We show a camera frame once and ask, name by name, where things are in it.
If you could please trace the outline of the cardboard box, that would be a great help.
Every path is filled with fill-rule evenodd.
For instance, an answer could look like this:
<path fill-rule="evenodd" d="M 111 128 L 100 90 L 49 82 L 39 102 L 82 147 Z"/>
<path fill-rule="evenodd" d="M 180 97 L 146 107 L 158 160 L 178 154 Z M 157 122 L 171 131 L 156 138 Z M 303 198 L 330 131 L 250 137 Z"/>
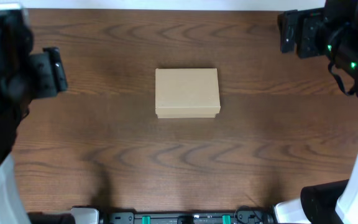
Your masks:
<path fill-rule="evenodd" d="M 218 70 L 155 70 L 155 113 L 159 119 L 215 118 L 220 113 Z"/>

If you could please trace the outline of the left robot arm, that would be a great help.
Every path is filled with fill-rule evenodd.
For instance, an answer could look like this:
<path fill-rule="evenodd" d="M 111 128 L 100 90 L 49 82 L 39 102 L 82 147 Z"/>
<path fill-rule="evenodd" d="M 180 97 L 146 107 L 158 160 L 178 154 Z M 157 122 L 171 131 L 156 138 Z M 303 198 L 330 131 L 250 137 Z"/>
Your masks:
<path fill-rule="evenodd" d="M 68 88 L 59 48 L 33 54 L 33 46 L 27 10 L 0 3 L 0 223 L 74 223 L 70 212 L 27 213 L 17 189 L 11 152 L 29 104 Z"/>

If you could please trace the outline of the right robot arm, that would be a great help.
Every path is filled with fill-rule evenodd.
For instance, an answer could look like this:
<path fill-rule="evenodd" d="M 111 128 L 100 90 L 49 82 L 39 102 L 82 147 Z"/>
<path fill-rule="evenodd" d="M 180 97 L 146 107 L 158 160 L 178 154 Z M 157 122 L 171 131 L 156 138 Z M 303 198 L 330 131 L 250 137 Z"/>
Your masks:
<path fill-rule="evenodd" d="M 326 1 L 323 7 L 282 12 L 280 50 L 302 59 L 323 56 L 339 90 L 358 114 L 358 1 Z M 275 223 L 358 223 L 358 150 L 348 179 L 304 187 L 276 204 Z"/>

